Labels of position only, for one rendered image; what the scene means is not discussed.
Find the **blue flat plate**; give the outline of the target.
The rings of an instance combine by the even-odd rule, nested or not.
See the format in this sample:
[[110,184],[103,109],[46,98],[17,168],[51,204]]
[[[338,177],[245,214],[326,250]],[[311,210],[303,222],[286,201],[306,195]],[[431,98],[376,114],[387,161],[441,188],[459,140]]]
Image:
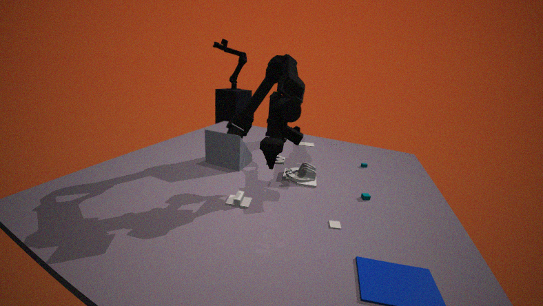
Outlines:
[[446,306],[429,269],[356,257],[361,301],[385,306]]

